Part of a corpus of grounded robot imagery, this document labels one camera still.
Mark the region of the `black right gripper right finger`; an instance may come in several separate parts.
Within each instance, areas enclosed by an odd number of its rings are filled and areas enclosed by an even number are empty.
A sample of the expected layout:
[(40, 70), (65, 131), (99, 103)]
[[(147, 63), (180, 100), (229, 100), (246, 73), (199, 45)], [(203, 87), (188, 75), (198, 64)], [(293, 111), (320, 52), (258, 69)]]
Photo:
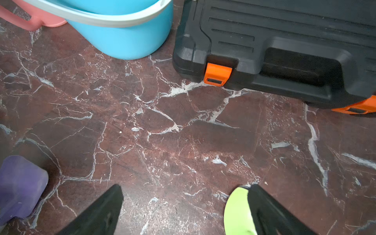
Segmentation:
[(316, 235), (259, 185), (248, 189), (247, 199), (258, 235)]

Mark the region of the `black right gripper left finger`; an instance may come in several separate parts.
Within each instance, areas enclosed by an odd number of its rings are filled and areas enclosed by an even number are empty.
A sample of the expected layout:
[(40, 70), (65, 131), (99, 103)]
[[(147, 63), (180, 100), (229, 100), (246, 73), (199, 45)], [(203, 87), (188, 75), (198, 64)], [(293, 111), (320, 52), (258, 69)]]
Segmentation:
[(59, 235), (113, 235), (123, 204), (120, 185), (111, 186)]

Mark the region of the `purple shovel pink handle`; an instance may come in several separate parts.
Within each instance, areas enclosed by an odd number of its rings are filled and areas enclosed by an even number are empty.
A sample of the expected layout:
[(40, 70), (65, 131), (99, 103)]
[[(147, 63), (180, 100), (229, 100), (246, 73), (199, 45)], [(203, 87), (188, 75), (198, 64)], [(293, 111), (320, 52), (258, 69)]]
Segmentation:
[(14, 217), (31, 215), (48, 180), (47, 171), (22, 156), (4, 159), (1, 166), (1, 230)]

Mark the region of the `pink plastic watering can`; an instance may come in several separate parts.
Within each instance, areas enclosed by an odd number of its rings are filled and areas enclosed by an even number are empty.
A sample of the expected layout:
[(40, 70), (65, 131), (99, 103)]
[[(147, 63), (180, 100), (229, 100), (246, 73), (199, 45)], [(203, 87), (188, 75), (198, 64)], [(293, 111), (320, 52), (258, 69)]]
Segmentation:
[(42, 26), (59, 27), (67, 23), (65, 19), (50, 14), (46, 11), (43, 11), (37, 7), (34, 7), (25, 1), (13, 2), (17, 4), (26, 13), (28, 13), (30, 15), (30, 19), (28, 21), (24, 20), (10, 12), (3, 6), (1, 6), (1, 18), (27, 31), (36, 31)]

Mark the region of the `black plastic tool case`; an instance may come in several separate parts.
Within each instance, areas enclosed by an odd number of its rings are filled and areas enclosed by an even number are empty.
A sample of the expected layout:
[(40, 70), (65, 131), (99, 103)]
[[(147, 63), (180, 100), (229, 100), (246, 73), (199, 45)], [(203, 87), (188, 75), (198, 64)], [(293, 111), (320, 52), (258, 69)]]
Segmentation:
[(173, 66), (184, 78), (376, 115), (375, 1), (185, 1)]

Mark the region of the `light blue plastic bucket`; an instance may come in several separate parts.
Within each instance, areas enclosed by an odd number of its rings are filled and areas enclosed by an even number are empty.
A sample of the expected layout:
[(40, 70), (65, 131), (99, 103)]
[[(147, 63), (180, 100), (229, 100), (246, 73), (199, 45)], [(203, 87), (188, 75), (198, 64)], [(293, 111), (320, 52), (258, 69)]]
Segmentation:
[(65, 19), (102, 53), (135, 60), (155, 52), (167, 39), (173, 1), (28, 1)]

